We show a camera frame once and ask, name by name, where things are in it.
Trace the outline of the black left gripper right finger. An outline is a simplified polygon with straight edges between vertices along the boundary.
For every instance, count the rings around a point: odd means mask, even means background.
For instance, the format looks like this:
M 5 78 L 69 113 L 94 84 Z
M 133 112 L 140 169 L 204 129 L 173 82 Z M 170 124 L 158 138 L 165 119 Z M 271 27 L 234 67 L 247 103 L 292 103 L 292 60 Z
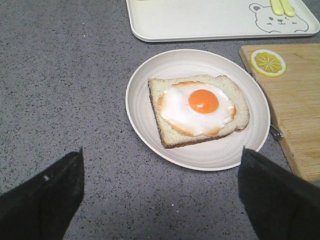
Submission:
M 244 148 L 239 198 L 260 240 L 318 240 L 320 189 Z

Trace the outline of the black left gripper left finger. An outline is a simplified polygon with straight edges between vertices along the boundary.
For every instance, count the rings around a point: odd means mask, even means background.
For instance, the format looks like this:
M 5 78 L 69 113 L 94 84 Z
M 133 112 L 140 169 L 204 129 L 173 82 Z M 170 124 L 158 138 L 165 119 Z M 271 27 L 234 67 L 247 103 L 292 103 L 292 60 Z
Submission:
M 83 151 L 0 196 L 2 240 L 61 240 L 84 197 Z

